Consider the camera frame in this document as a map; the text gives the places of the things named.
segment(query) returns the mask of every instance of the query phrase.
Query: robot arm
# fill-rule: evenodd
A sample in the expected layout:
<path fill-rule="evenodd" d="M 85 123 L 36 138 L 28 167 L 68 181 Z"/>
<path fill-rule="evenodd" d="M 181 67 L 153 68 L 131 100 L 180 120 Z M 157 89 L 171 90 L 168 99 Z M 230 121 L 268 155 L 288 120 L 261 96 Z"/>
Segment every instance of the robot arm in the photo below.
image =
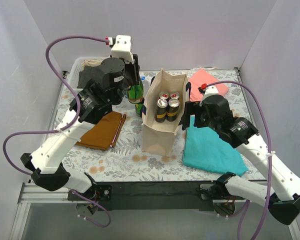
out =
<path fill-rule="evenodd" d="M 49 191 L 66 187 L 88 199 L 94 197 L 98 187 L 92 177 L 63 166 L 62 160 L 87 131 L 112 111 L 112 105 L 121 103 L 124 90 L 129 91 L 141 84 L 138 56 L 131 53 L 131 37 L 119 35 L 116 39 L 110 41 L 111 57 L 95 67 L 93 77 L 78 93 L 80 109 L 73 100 L 56 127 L 59 133 L 50 136 L 31 154 L 22 155 L 21 161 L 32 171 L 31 178 L 36 185 Z M 74 119 L 77 111 L 80 112 L 79 118 L 71 127 L 61 131 Z"/>
<path fill-rule="evenodd" d="M 201 101 L 185 103 L 182 129 L 190 126 L 190 116 L 195 115 L 195 127 L 209 127 L 216 131 L 223 141 L 249 159 L 267 178 L 268 146 L 258 130 L 246 118 L 233 117 L 228 101 L 218 95 L 215 87 L 210 86 L 202 93 L 205 94 Z M 273 154 L 271 181 L 268 209 L 279 222 L 289 225 L 300 214 L 300 178 Z M 208 193 L 214 197 L 240 196 L 264 206 L 267 188 L 228 172 L 217 179 Z"/>

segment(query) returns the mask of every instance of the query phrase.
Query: white wall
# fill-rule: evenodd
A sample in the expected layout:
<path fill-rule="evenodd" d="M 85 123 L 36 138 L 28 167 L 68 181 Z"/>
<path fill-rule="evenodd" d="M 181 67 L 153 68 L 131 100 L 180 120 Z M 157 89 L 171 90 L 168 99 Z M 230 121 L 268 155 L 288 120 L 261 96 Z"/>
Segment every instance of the white wall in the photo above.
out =
<path fill-rule="evenodd" d="M 300 176 L 300 0 L 276 1 L 241 73 L 260 101 L 274 150 Z M 252 112 L 262 129 L 254 105 Z"/>
<path fill-rule="evenodd" d="M 6 161 L 2 144 L 17 131 L 47 129 L 59 81 L 45 62 L 46 42 L 23 0 L 0 0 L 0 240 L 9 239 L 23 181 Z M 42 136 L 16 137 L 7 146 L 18 166 Z"/>
<path fill-rule="evenodd" d="M 25 0 L 47 43 L 66 35 L 131 35 L 142 70 L 240 67 L 275 0 Z M 90 40 L 52 50 L 63 70 L 108 56 Z"/>

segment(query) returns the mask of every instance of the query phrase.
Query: can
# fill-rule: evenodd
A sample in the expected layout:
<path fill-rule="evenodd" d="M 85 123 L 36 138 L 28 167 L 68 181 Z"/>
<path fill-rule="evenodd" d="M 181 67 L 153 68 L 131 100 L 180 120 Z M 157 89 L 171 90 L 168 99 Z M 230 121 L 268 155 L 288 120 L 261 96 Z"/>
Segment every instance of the can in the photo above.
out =
<path fill-rule="evenodd" d="M 164 99 L 168 102 L 169 101 L 169 93 L 167 91 L 160 92 L 159 99 Z"/>
<path fill-rule="evenodd" d="M 159 98 L 158 101 L 156 101 L 156 105 L 155 120 L 158 123 L 163 123 L 166 119 L 168 102 L 165 99 Z"/>
<path fill-rule="evenodd" d="M 173 122 L 174 120 L 176 120 L 178 109 L 179 109 L 179 105 L 180 105 L 180 102 L 179 102 L 178 99 L 171 98 L 169 100 L 169 107 L 168 107 L 168 111 L 166 113 L 166 119 L 169 122 Z"/>
<path fill-rule="evenodd" d="M 180 100 L 180 94 L 177 91 L 170 92 L 170 99 Z"/>

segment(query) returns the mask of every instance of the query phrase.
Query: teal cloth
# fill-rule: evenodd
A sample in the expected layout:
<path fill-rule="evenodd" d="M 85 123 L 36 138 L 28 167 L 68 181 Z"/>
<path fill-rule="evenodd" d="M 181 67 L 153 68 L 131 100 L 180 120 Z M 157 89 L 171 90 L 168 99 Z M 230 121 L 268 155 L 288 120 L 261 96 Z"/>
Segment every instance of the teal cloth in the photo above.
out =
<path fill-rule="evenodd" d="M 248 171 L 237 150 L 209 127 L 197 128 L 194 123 L 195 117 L 192 116 L 186 132 L 184 165 L 218 174 L 232 172 L 240 177 Z"/>

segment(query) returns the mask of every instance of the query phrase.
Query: pink cloth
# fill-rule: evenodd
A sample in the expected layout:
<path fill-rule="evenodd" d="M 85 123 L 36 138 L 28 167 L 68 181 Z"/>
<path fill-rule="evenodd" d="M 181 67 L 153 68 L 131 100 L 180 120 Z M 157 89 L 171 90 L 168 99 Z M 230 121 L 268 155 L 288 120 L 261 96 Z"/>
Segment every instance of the pink cloth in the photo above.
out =
<path fill-rule="evenodd" d="M 190 101 L 201 101 L 202 94 L 199 92 L 198 88 L 201 87 L 202 84 L 212 84 L 215 82 L 218 82 L 218 79 L 216 79 L 214 76 L 211 76 L 209 73 L 207 73 L 205 70 L 200 69 L 197 71 L 193 76 L 189 79 L 189 82 L 191 83 L 191 94 L 190 94 Z M 228 92 L 228 88 L 223 83 L 215 85 L 216 88 L 219 91 L 219 94 L 224 96 Z"/>

